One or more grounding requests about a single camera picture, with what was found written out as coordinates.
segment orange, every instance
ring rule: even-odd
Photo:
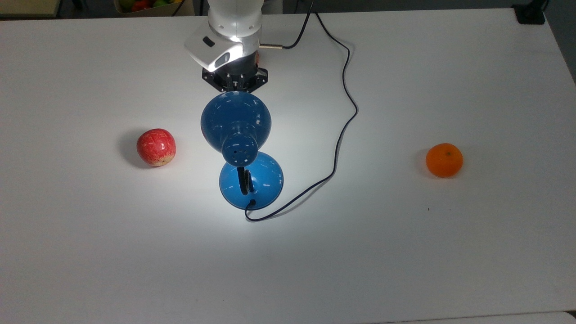
[[[453,176],[464,164],[460,150],[450,144],[442,143],[431,148],[426,154],[426,166],[433,175],[442,178]]]

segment lamp shade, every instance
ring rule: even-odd
[[[206,105],[200,120],[206,141],[221,152],[233,167],[246,167],[256,160],[272,119],[266,105],[247,92],[225,92]]]

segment lamp base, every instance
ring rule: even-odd
[[[258,152],[256,160],[245,167],[252,179],[247,194],[242,193],[238,180],[238,169],[226,163],[220,172],[220,192],[233,206],[245,209],[250,200],[256,203],[249,210],[261,209],[273,203],[284,185],[284,175],[280,165],[270,155]]]

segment fruit basket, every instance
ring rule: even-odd
[[[171,16],[181,0],[114,0],[116,11],[124,17],[165,17]]]

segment floor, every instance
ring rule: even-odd
[[[74,7],[72,0],[62,0],[59,18],[111,18],[121,17],[113,0],[80,0],[82,10]],[[195,12],[199,12],[201,0],[191,0]],[[284,0],[283,13],[305,13],[311,0]],[[363,12],[392,10],[435,10],[471,8],[508,8],[512,4],[524,4],[529,0],[316,0],[318,12]],[[208,9],[207,1],[204,14]],[[576,80],[576,1],[550,0],[546,17],[554,32],[572,78]]]

